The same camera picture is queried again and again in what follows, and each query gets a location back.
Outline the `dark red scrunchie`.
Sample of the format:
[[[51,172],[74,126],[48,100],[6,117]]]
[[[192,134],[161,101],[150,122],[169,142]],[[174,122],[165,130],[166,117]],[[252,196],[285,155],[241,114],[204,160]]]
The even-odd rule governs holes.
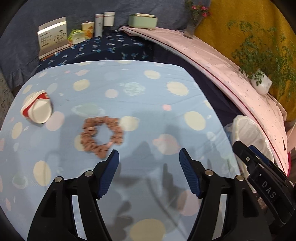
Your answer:
[[[123,130],[119,118],[108,116],[85,119],[80,134],[80,144],[84,151],[105,159],[113,145],[123,143]]]

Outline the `round red white paper cup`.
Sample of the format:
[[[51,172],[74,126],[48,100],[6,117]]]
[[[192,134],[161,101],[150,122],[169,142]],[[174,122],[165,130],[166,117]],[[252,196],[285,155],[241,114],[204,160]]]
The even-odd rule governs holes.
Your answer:
[[[33,94],[21,108],[24,118],[37,124],[44,124],[53,112],[51,99],[45,90]]]

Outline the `white lined trash bin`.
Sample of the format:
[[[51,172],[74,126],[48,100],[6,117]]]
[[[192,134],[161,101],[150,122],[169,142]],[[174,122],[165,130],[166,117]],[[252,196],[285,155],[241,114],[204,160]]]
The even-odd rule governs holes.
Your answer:
[[[251,118],[244,115],[238,115],[234,118],[232,123],[224,126],[224,131],[230,144],[234,144],[235,141],[241,141],[248,147],[255,146],[260,152],[262,152],[262,154],[264,154],[264,156],[274,162],[274,157],[267,137],[262,132],[259,125]],[[230,174],[237,175],[237,173],[239,173],[247,181],[247,177],[249,176],[247,166],[236,155],[234,155],[234,159],[227,159],[227,165],[223,168],[226,167]],[[253,193],[256,193],[255,189],[248,181],[247,183]]]

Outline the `pink bed sheet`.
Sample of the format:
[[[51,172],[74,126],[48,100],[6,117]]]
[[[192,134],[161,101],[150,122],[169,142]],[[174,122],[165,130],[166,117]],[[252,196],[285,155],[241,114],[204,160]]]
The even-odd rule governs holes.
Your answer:
[[[239,67],[197,37],[189,39],[183,32],[163,28],[153,30],[123,26],[121,31],[159,44],[189,62],[226,94],[241,112],[256,122],[267,138],[274,161],[284,173],[290,173],[287,151],[285,110],[270,95],[260,95]]]

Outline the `light blue dotted tablecloth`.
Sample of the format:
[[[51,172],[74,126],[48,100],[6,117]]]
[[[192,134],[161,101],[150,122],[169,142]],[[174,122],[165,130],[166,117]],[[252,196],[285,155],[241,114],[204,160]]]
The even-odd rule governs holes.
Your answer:
[[[186,240],[201,200],[180,149],[220,176],[238,164],[208,98],[184,68],[144,61],[52,67],[21,88],[1,127],[1,207],[27,238],[55,177],[76,178],[119,152],[98,205],[113,240]]]

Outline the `potted green plant white pot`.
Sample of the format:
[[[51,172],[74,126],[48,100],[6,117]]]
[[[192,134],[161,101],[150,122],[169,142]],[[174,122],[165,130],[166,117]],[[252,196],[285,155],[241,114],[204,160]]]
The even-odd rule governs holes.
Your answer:
[[[255,80],[257,86],[265,75],[279,96],[292,96],[295,92],[295,44],[277,28],[264,28],[257,22],[230,20],[227,28],[237,28],[245,37],[231,53],[239,62],[240,73]]]

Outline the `yellow hanging cloth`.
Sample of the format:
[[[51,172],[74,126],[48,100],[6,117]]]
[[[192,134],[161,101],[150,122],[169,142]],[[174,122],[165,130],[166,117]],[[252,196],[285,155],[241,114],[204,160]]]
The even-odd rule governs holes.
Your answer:
[[[295,33],[271,1],[212,1],[195,35],[251,79],[266,75],[270,94],[295,120]]]

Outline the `white open gift box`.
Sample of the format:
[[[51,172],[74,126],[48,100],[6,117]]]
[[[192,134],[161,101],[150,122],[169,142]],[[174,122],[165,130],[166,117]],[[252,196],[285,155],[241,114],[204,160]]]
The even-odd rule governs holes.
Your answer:
[[[47,22],[38,27],[39,60],[70,47],[67,35],[66,17]]]

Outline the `green white small packet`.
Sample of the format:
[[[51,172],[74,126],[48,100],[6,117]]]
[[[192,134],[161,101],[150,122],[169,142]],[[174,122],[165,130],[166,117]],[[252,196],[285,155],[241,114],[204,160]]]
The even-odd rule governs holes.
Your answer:
[[[85,34],[82,30],[72,30],[68,36],[68,41],[73,45],[84,42]]]

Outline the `navy floral cloth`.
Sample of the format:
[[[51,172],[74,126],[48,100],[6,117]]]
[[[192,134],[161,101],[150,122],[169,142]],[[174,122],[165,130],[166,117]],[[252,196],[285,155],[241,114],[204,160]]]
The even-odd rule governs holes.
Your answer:
[[[47,68],[98,60],[153,60],[153,47],[148,41],[130,36],[123,31],[113,31],[110,35],[94,37],[79,44],[54,53],[40,60],[36,73]]]

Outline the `glass vase pink flowers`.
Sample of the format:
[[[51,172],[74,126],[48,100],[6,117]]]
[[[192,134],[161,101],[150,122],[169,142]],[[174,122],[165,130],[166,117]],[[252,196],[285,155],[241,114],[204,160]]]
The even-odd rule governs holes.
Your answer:
[[[194,32],[204,18],[211,15],[209,1],[185,1],[185,9],[189,14],[188,24],[184,36],[193,39]]]

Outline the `orange patterned small box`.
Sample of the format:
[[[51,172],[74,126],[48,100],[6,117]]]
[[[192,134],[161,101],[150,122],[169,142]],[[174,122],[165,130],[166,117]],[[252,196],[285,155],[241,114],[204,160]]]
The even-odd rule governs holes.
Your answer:
[[[94,22],[90,22],[90,21],[84,22],[81,24],[81,28],[82,28],[82,31],[84,32],[84,36],[86,40],[93,38]]]

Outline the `blue grey hanging blanket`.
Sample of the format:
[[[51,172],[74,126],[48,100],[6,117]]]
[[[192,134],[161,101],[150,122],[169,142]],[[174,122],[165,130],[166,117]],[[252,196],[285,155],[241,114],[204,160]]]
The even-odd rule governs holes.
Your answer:
[[[172,30],[184,29],[188,20],[184,1],[27,1],[1,36],[1,72],[8,87],[23,85],[34,75],[40,25],[65,17],[70,32],[105,11],[115,12],[115,27],[127,25],[129,15],[135,13],[155,15],[158,27]]]

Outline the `tall white tube bottle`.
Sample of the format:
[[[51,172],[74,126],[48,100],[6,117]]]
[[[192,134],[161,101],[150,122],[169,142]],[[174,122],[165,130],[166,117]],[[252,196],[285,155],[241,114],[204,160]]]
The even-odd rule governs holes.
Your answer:
[[[104,18],[104,14],[96,14],[95,15],[95,21],[94,21],[94,26],[95,26],[94,36],[95,37],[102,36],[103,18]]]

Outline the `white cylindrical jar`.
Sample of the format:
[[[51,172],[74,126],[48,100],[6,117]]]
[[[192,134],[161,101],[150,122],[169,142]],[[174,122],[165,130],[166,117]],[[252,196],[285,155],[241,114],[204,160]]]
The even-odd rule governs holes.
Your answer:
[[[104,19],[103,19],[104,27],[113,26],[114,25],[114,19],[115,19],[115,12],[114,11],[106,11],[106,12],[104,12]]]

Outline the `mint green tissue box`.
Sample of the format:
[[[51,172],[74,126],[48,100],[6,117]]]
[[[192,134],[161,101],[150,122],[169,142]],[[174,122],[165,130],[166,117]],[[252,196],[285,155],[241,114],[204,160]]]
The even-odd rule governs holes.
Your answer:
[[[157,22],[158,18],[150,14],[136,13],[128,17],[128,26],[132,28],[155,29]]]

